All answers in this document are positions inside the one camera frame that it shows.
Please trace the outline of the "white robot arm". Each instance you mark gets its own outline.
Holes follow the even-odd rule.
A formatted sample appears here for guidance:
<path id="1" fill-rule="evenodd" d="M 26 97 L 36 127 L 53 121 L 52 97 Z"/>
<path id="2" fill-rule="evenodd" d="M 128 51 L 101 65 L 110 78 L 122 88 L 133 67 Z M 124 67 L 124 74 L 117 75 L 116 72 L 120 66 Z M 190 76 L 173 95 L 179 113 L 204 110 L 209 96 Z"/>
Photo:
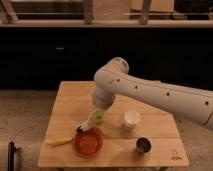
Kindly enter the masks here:
<path id="1" fill-rule="evenodd" d="M 213 131 L 213 91 L 137 78 L 115 57 L 94 74 L 93 104 L 107 110 L 117 94 L 133 98 Z"/>

